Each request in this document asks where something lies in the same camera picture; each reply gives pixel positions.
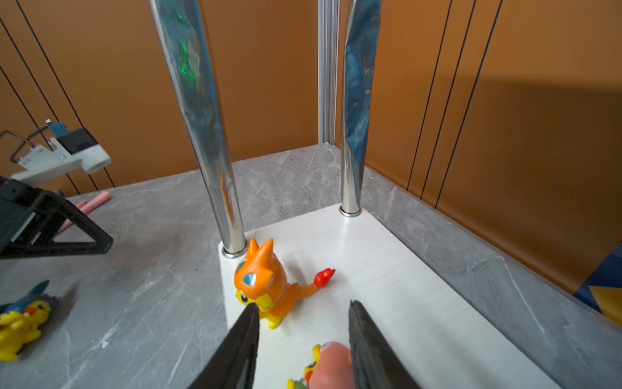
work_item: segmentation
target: toy figurine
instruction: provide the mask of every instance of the toy figurine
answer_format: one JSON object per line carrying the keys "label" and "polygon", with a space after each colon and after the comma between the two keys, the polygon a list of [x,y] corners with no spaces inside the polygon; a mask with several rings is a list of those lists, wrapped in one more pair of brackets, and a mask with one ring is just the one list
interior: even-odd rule
{"label": "toy figurine", "polygon": [[350,350],[337,342],[315,346],[313,363],[305,367],[304,378],[287,382],[287,389],[307,387],[309,389],[355,389]]}
{"label": "toy figurine", "polygon": [[273,239],[261,248],[254,238],[251,239],[246,259],[238,265],[234,280],[238,299],[244,305],[257,304],[259,317],[265,317],[271,329],[281,324],[296,300],[306,299],[326,287],[335,274],[335,270],[326,269],[315,276],[311,285],[288,284],[285,269],[272,252],[273,246]]}
{"label": "toy figurine", "polygon": [[47,321],[59,302],[59,298],[43,293],[49,283],[43,281],[20,300],[0,306],[0,361],[17,359],[24,343],[41,336],[38,327]]}

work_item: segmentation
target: metal pole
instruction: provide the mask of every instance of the metal pole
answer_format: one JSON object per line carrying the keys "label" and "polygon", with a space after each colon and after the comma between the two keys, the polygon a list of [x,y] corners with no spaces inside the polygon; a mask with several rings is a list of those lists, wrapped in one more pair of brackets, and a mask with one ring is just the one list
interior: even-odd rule
{"label": "metal pole", "polygon": [[231,157],[198,0],[149,0],[226,256],[246,251]]}
{"label": "metal pole", "polygon": [[380,32],[381,0],[351,0],[343,61],[341,212],[361,213],[371,86]]}
{"label": "metal pole", "polygon": [[335,144],[340,0],[317,2],[318,143]]}

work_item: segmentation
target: pink pen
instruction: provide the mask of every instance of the pink pen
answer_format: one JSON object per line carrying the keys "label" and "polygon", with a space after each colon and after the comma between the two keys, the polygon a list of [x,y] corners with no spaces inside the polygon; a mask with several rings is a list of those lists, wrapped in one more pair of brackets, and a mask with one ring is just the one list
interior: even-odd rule
{"label": "pink pen", "polygon": [[[95,208],[99,207],[101,204],[110,200],[111,198],[112,198],[112,195],[109,192],[102,192],[89,202],[83,201],[79,203],[77,207],[78,209],[82,211],[82,213],[86,215],[92,210],[94,210]],[[60,227],[57,233],[63,232],[65,229],[67,229],[67,227],[69,227],[72,224],[73,224],[72,222],[70,222],[69,220],[66,220],[65,223],[63,223],[63,225]]]}

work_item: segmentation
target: black plastic part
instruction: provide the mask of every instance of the black plastic part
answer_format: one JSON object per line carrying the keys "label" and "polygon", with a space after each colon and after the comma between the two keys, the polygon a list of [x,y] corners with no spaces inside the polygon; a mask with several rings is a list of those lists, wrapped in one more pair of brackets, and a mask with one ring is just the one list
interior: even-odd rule
{"label": "black plastic part", "polygon": [[259,309],[249,304],[190,389],[251,389],[259,346]]}
{"label": "black plastic part", "polygon": [[57,140],[72,155],[99,144],[86,128],[80,128],[67,135],[59,136]]}
{"label": "black plastic part", "polygon": [[357,389],[419,389],[365,307],[350,302],[350,352]]}
{"label": "black plastic part", "polygon": [[[93,242],[53,241],[66,219]],[[69,201],[0,177],[0,259],[103,254],[112,244],[112,237]]]}

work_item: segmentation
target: blue toy ear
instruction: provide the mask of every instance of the blue toy ear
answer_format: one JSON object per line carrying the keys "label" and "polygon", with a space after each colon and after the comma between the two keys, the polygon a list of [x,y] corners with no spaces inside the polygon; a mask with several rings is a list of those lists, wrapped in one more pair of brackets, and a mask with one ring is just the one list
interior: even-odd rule
{"label": "blue toy ear", "polygon": [[50,280],[46,279],[45,281],[43,281],[39,285],[37,285],[34,288],[32,288],[32,290],[30,292],[28,292],[28,296],[38,296],[38,295],[42,294],[43,291],[47,288],[49,283],[50,283]]}

